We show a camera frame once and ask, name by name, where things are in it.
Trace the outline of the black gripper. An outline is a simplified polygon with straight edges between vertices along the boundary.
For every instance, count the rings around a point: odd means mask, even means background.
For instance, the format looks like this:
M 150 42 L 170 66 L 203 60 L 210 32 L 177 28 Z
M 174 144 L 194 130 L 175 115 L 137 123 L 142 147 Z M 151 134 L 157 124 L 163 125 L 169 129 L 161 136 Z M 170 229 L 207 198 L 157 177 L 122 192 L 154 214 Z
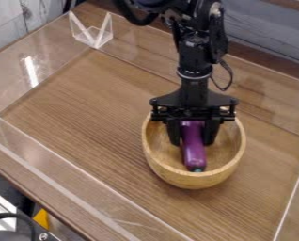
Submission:
M 215 142 L 221 130 L 221 122 L 235 121 L 237 98 L 209 89 L 209 78 L 214 69 L 191 72 L 178 68 L 182 84 L 174 92 L 150 100 L 153 106 L 151 120 L 167 122 L 170 142 L 182 143 L 181 121 L 206 121 L 203 127 L 203 144 Z

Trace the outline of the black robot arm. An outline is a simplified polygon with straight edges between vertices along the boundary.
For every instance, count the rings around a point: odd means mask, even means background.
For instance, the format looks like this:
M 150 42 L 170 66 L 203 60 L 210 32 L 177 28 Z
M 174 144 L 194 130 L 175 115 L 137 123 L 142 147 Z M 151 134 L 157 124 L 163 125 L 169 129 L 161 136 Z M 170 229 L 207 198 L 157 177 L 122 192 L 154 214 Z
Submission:
M 161 19 L 171 29 L 179 53 L 177 74 L 182 85 L 150 100 L 151 120 L 166 125 L 170 142 L 182 142 L 182 123 L 198 121 L 203 143 L 215 142 L 221 125 L 235 120 L 238 99 L 226 95 L 227 86 L 209 89 L 217 64 L 227 66 L 229 38 L 222 0 L 113 0 L 126 20 L 138 26 Z

